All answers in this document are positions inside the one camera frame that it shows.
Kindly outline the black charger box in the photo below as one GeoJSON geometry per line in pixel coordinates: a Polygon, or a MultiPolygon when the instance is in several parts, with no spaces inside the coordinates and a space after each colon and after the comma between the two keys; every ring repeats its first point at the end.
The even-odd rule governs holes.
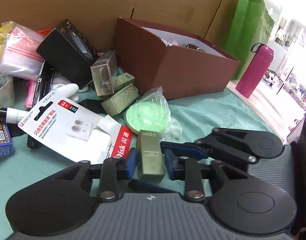
{"type": "Polygon", "coordinates": [[[91,66],[98,52],[82,33],[65,19],[58,24],[36,48],[36,52],[56,71],[84,88],[92,81],[91,66]]]}

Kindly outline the green non-woven bag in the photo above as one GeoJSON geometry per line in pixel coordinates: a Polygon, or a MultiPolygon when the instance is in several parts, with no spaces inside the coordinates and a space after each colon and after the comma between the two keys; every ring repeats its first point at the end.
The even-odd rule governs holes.
{"type": "Polygon", "coordinates": [[[224,50],[240,61],[232,80],[239,80],[253,58],[255,43],[267,44],[274,27],[264,0],[238,0],[224,50]]]}

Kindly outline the olive green small box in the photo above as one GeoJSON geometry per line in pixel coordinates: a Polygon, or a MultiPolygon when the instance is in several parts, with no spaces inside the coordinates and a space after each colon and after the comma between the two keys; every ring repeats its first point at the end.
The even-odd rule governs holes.
{"type": "Polygon", "coordinates": [[[137,138],[138,175],[141,180],[159,183],[165,176],[158,134],[141,130],[137,138]]]}

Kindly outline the SanDisk card package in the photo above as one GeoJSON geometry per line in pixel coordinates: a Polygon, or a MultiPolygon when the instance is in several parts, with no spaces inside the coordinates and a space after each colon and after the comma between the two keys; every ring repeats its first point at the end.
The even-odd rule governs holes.
{"type": "Polygon", "coordinates": [[[29,136],[77,163],[101,164],[128,155],[132,131],[109,115],[98,115],[56,92],[50,92],[18,126],[29,136]]]}

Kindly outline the white rounded bottle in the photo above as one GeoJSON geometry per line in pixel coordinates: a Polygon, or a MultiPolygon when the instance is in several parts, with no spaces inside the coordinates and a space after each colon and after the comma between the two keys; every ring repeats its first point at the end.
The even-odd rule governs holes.
{"type": "Polygon", "coordinates": [[[78,96],[79,87],[77,84],[74,83],[70,83],[67,85],[57,84],[52,86],[52,90],[56,91],[57,93],[63,95],[64,97],[74,102],[80,101],[80,97],[78,96]]]}

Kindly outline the gold patterned box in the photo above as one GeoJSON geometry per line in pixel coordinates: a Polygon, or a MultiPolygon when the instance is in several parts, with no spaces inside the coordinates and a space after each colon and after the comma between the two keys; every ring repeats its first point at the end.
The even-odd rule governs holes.
{"type": "Polygon", "coordinates": [[[117,76],[116,51],[106,51],[91,66],[94,89],[97,96],[107,96],[114,93],[117,76]]]}

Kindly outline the clear packing tape roll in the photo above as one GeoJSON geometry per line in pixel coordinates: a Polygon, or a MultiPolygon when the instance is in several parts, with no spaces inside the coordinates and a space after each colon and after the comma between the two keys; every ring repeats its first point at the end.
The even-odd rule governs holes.
{"type": "Polygon", "coordinates": [[[14,80],[12,76],[0,74],[0,107],[13,107],[15,104],[14,80]]]}

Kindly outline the large cardboard box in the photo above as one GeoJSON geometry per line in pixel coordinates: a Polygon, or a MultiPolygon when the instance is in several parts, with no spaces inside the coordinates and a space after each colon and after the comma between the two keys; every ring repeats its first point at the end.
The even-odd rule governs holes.
{"type": "Polygon", "coordinates": [[[14,21],[33,30],[70,20],[98,51],[110,49],[118,18],[176,28],[221,46],[238,0],[0,0],[0,26],[14,21]]]}

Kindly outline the black long box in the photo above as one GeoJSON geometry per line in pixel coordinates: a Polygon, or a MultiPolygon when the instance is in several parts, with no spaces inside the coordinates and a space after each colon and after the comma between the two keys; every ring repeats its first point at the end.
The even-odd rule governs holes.
{"type": "Polygon", "coordinates": [[[44,61],[35,86],[32,106],[35,106],[52,90],[54,74],[55,69],[47,61],[44,61]]]}

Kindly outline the green disc in bag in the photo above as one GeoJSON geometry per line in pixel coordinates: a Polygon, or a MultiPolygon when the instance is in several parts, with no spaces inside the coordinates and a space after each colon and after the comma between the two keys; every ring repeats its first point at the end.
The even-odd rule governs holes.
{"type": "Polygon", "coordinates": [[[128,127],[139,134],[141,130],[156,132],[161,141],[175,141],[182,135],[180,123],[171,115],[162,87],[146,92],[124,114],[128,127]]]}

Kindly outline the playing cards box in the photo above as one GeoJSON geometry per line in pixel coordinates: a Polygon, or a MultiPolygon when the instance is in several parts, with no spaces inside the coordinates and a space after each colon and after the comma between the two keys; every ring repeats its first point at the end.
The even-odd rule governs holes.
{"type": "Polygon", "coordinates": [[[5,123],[0,122],[0,158],[9,157],[14,154],[13,142],[5,123]]]}

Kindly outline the pink thermos bottle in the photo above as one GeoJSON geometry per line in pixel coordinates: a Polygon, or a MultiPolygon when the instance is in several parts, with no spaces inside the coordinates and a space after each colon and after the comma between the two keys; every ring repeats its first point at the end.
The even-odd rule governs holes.
{"type": "Polygon", "coordinates": [[[274,59],[274,51],[267,45],[258,42],[253,44],[252,61],[236,85],[236,90],[245,98],[249,98],[274,59]]]}

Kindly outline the pink zip bags pack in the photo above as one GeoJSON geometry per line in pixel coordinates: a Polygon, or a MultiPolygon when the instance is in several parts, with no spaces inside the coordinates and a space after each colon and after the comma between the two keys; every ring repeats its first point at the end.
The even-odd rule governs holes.
{"type": "Polygon", "coordinates": [[[37,81],[44,58],[36,52],[45,35],[16,22],[2,23],[0,73],[37,81]]]}

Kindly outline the dark red shoe box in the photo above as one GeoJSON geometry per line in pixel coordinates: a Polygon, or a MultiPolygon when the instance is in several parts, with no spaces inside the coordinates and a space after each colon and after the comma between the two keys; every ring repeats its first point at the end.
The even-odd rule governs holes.
{"type": "Polygon", "coordinates": [[[117,21],[113,49],[140,93],[162,87],[168,100],[221,92],[240,64],[198,35],[127,18],[117,21]]]}

